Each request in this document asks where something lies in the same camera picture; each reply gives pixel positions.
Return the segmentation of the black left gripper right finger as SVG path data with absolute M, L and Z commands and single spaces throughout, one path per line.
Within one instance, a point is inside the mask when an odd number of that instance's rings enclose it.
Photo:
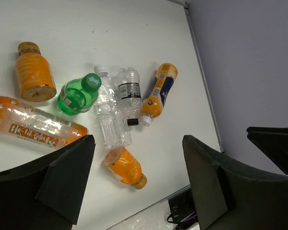
M 202 230 L 288 230 L 288 176 L 259 170 L 185 135 L 183 153 Z

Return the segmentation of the orange blue label drink bottle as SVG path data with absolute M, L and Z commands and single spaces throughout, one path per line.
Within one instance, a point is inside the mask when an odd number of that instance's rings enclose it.
M 177 75 L 178 70 L 173 64 L 164 63 L 158 68 L 154 85 L 142 105 L 141 122 L 144 126 L 150 126 L 152 121 L 161 115 Z

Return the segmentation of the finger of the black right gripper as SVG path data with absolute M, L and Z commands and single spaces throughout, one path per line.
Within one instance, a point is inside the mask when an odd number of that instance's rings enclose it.
M 249 127 L 247 138 L 288 175 L 288 127 Z

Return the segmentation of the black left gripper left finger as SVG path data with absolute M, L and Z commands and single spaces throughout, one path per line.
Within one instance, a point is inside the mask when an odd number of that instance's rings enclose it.
M 70 230 L 95 151 L 93 135 L 0 172 L 0 230 Z

